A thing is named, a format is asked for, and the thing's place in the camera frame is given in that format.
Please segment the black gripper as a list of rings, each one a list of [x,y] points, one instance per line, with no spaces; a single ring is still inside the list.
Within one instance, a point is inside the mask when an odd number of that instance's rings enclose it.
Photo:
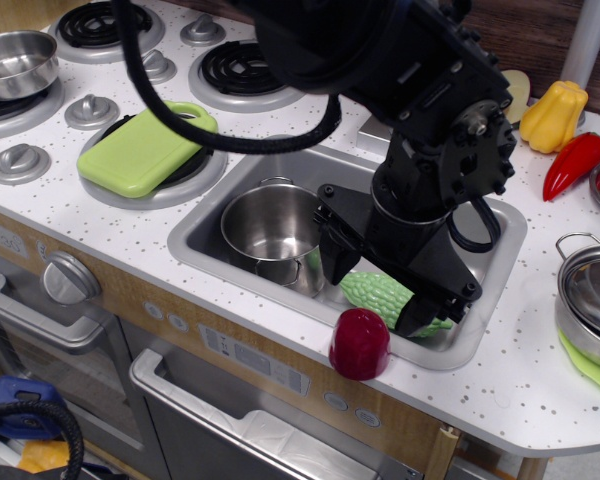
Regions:
[[[482,288],[452,246],[443,219],[417,223],[384,212],[370,193],[324,184],[317,190],[323,273],[331,285],[365,259],[409,289],[395,333],[419,337],[436,319],[461,322]]]

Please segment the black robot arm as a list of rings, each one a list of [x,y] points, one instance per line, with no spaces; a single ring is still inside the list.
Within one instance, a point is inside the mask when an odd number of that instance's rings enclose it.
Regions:
[[[491,243],[453,221],[470,204],[491,242],[499,227],[487,195],[504,191],[515,139],[511,98],[496,58],[464,28],[454,1],[240,1],[272,73],[311,94],[343,95],[391,132],[366,191],[325,184],[316,219],[327,280],[366,259],[411,292],[395,325],[417,335],[435,319],[461,321],[482,293],[459,257]]]

